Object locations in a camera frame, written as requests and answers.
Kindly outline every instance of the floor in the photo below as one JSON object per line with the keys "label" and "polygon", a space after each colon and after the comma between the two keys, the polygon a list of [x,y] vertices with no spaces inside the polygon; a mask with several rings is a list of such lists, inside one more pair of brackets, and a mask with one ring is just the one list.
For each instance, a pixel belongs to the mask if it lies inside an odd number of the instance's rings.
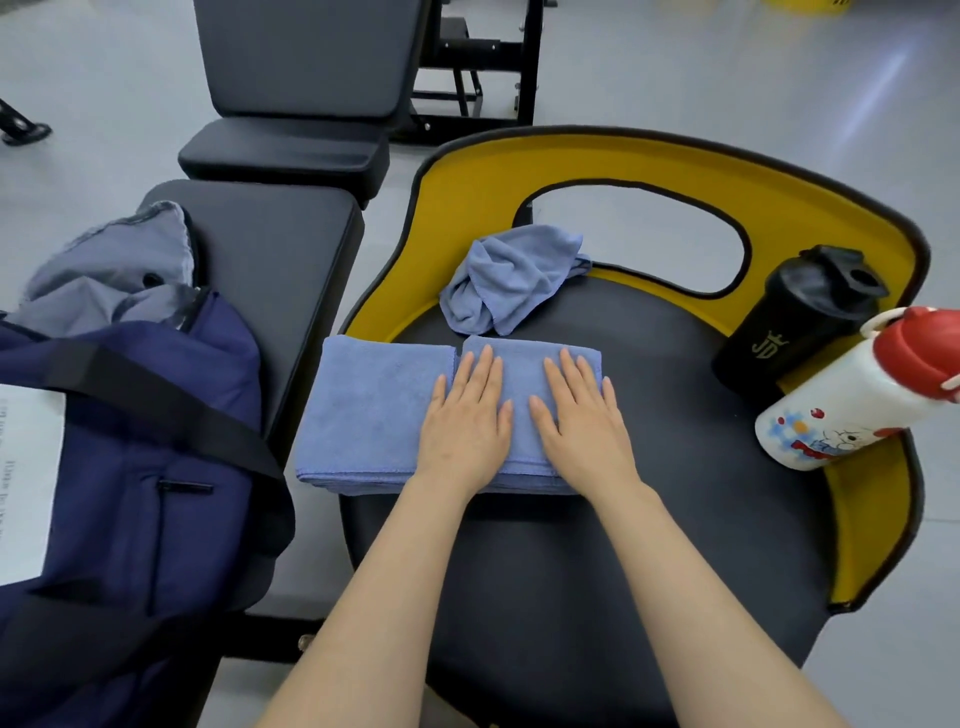
{"label": "floor", "polygon": [[[522,5],[453,0],[447,11],[465,15],[473,36],[517,38]],[[837,17],[788,14],[761,0],[561,0],[546,12],[536,120],[685,133],[833,176],[920,225],[934,261],[920,302],[960,307],[958,41],[952,0],[854,0]],[[485,77],[485,113],[512,108],[514,80]],[[419,81],[440,84],[445,75]],[[189,0],[45,0],[4,14],[0,94],[55,130],[35,147],[0,146],[0,308],[15,305],[26,277],[61,243],[180,177],[177,150],[215,116]],[[394,149],[365,213],[341,318],[393,249],[424,155]],[[536,215],[582,230],[601,260],[722,287],[737,265],[731,232],[645,194],[553,193]],[[916,544],[865,609],[828,623],[807,663],[854,726],[957,724],[957,418],[947,412],[915,430],[927,492]],[[334,498],[291,487],[298,537],[258,609],[318,617],[350,569]],[[252,725],[284,674],[225,661],[203,728]],[[442,712],[431,708],[425,722],[452,725]]]}

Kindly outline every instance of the bottle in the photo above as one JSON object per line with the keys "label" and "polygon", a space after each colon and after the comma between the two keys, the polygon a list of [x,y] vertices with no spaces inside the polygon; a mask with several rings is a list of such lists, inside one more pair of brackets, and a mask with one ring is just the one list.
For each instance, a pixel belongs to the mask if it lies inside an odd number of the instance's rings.
{"label": "bottle", "polygon": [[756,438],[782,465],[821,468],[960,401],[960,311],[895,308],[860,332],[865,341],[756,418]]}
{"label": "bottle", "polygon": [[770,274],[763,298],[714,357],[713,372],[755,399],[830,341],[855,334],[887,295],[860,251],[814,246]]}

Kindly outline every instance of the yellow object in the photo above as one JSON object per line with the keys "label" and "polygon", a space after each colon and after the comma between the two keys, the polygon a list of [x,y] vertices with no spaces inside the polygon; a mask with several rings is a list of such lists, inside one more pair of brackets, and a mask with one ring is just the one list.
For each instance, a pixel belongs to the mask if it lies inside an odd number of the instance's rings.
{"label": "yellow object", "polygon": [[[664,298],[725,335],[763,294],[782,261],[819,242],[863,251],[890,289],[881,306],[910,303],[928,249],[907,219],[837,182],[720,144],[666,133],[539,127],[468,137],[419,170],[393,258],[348,318],[344,333],[393,341],[437,304],[470,243],[513,226],[543,192],[574,184],[626,184],[711,211],[734,226],[743,267],[722,291],[699,294],[640,273],[596,267],[592,276]],[[780,384],[790,390],[856,343],[835,342]],[[909,547],[923,485],[908,434],[826,468],[837,520],[835,611],[858,608]]]}
{"label": "yellow object", "polygon": [[852,0],[766,0],[769,5],[793,12],[846,12]]}

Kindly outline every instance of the folded towel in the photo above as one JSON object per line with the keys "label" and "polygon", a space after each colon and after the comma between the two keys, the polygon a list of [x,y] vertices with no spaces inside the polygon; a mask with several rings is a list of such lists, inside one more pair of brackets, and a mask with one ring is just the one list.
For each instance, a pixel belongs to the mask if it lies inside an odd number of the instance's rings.
{"label": "folded towel", "polygon": [[[510,454],[487,490],[499,493],[572,494],[573,490],[557,475],[543,453],[540,434],[530,417],[527,403],[530,395],[537,395],[556,419],[557,404],[547,384],[543,359],[551,358],[559,366],[560,350],[564,345],[470,336],[464,342],[463,354],[473,352],[479,356],[487,344],[493,347],[496,356],[503,357],[503,392],[500,401],[514,401],[514,436]],[[603,371],[600,352],[582,347],[566,348],[574,359],[583,356],[587,360],[599,382]]]}
{"label": "folded towel", "polygon": [[440,294],[440,308],[457,333],[494,328],[513,332],[563,282],[589,272],[580,254],[584,236],[552,225],[525,225],[474,240],[467,257]]}
{"label": "folded towel", "polygon": [[[463,352],[479,356],[487,344],[503,357],[501,402],[513,400],[515,408],[510,454],[486,490],[572,494],[547,461],[527,404],[530,395],[538,395],[556,416],[543,359],[559,363],[563,346],[471,336]],[[599,380],[600,352],[569,349],[587,358]],[[453,347],[326,339],[300,424],[297,478],[347,496],[398,493],[417,469],[420,425],[433,383],[440,374],[451,382],[457,364]]]}
{"label": "folded towel", "polygon": [[337,493],[396,493],[417,468],[420,425],[453,347],[380,344],[349,336],[324,355],[297,442],[297,477]]}

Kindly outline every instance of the yellow and black seat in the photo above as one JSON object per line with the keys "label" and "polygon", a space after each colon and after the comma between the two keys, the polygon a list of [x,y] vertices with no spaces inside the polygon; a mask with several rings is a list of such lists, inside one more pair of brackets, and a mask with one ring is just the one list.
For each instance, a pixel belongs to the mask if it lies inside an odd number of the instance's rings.
{"label": "yellow and black seat", "polygon": [[[831,614],[861,606],[909,547],[923,504],[904,433],[815,473],[756,444],[758,414],[709,362],[762,295],[766,276],[817,243],[864,252],[909,303],[928,252],[893,210],[804,170],[663,133],[538,128],[441,148],[417,175],[406,226],[344,333],[458,344],[438,293],[476,238],[505,230],[546,190],[641,187],[732,223],[744,262],[703,295],[597,265],[513,334],[593,347],[644,478],[760,625],[798,664]],[[854,339],[780,383],[788,390]],[[394,497],[341,499],[357,563]],[[468,509],[438,615],[428,682],[481,724],[662,725],[673,716],[610,543],[578,497],[484,495]]]}

